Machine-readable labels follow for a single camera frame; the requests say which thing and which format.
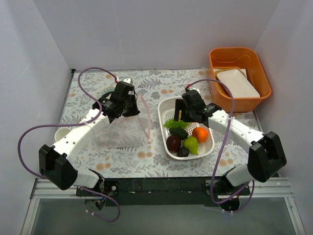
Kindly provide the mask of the dark green avocado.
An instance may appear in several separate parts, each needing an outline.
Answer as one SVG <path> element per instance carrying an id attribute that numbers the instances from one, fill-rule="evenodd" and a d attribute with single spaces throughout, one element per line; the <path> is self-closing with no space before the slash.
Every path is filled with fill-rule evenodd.
<path id="1" fill-rule="evenodd" d="M 169 133 L 171 135 L 178 136 L 181 140 L 184 140 L 188 137 L 188 133 L 184 129 L 178 127 L 170 128 Z"/>

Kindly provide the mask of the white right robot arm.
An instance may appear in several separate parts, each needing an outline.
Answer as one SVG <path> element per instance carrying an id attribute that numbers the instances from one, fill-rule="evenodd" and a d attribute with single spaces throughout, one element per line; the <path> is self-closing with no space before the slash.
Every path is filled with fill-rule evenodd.
<path id="1" fill-rule="evenodd" d="M 250 181 L 264 183 L 286 165 L 287 159 L 276 133 L 265 134 L 232 119 L 220 106 L 205 104 L 196 90 L 185 92 L 181 100 L 184 120 L 201 123 L 224 134 L 248 154 L 246 164 L 229 170 L 217 182 L 224 193 L 234 194 L 240 185 Z"/>

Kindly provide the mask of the green grape bunch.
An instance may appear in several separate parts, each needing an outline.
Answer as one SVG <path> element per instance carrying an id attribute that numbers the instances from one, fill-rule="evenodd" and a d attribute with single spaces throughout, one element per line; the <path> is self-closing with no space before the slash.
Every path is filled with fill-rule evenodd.
<path id="1" fill-rule="evenodd" d="M 173 119 L 169 119 L 167 121 L 165 121 L 165 123 L 163 124 L 163 127 L 165 128 L 181 128 L 181 129 L 185 129 L 190 123 L 189 122 L 184 122 L 182 120 L 178 120 L 175 121 Z"/>

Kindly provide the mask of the clear zip top bag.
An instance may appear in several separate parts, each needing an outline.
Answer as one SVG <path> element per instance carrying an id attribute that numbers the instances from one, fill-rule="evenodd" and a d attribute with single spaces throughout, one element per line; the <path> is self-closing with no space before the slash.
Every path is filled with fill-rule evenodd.
<path id="1" fill-rule="evenodd" d="M 145 145 L 150 142 L 152 119 L 144 96 L 137 100 L 140 114 L 115 119 L 101 130 L 91 141 L 100 148 L 126 148 Z"/>

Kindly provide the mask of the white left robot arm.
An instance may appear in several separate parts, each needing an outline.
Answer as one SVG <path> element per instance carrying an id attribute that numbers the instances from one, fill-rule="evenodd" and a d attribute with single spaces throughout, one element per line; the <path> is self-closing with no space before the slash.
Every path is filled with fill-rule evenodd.
<path id="1" fill-rule="evenodd" d="M 52 146 L 45 144 L 40 148 L 40 173 L 61 190 L 71 186 L 86 187 L 92 195 L 100 195 L 104 191 L 105 178 L 92 169 L 75 169 L 72 163 L 93 137 L 115 119 L 139 113 L 132 80 L 117 82 L 111 94 L 102 95 L 93 104 L 79 126 Z"/>

